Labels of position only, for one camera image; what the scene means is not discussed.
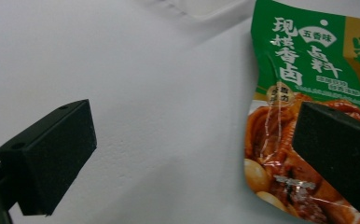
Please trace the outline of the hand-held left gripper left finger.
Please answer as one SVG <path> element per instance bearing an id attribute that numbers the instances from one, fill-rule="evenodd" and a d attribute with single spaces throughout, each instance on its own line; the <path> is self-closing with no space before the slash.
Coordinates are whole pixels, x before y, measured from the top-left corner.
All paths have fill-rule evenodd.
<path id="1" fill-rule="evenodd" d="M 90 102 L 62 105 L 0 146 L 0 194 L 6 210 L 52 215 L 97 147 Z"/>

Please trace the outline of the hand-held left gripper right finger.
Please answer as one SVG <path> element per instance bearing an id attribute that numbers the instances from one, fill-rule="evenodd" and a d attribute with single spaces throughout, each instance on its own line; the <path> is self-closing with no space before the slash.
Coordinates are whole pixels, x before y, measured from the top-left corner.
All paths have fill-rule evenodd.
<path id="1" fill-rule="evenodd" d="M 316 103 L 301 104 L 292 147 L 360 212 L 360 121 Z"/>

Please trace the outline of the green seasoning packet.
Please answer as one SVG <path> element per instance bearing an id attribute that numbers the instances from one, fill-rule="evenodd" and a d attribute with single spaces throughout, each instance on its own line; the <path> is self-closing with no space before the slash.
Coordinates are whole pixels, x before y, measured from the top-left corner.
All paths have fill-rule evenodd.
<path id="1" fill-rule="evenodd" d="M 259 79 L 244 142 L 250 189 L 315 224 L 360 224 L 360 212 L 292 147 L 304 102 L 360 121 L 360 19 L 257 0 L 251 35 Z"/>

